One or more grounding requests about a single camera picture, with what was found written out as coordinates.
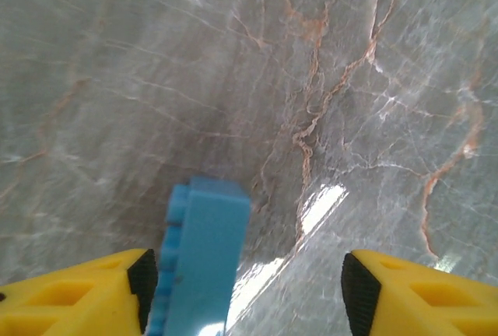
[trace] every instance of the marble surface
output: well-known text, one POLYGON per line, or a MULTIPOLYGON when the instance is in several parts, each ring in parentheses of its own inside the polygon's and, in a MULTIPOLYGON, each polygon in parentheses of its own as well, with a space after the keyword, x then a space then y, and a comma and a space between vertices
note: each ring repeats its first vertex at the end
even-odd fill
POLYGON ((233 335, 348 335, 354 248, 498 285, 498 0, 0 8, 0 284, 159 247, 207 174, 254 200, 233 335))

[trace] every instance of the marble floor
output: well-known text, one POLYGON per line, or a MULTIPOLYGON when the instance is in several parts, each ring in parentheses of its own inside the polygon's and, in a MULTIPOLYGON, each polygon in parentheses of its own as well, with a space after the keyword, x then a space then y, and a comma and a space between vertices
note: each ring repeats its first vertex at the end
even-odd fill
POLYGON ((498 285, 498 0, 0 8, 0 284, 158 248, 207 174, 254 200, 233 335, 350 334, 355 248, 498 285))

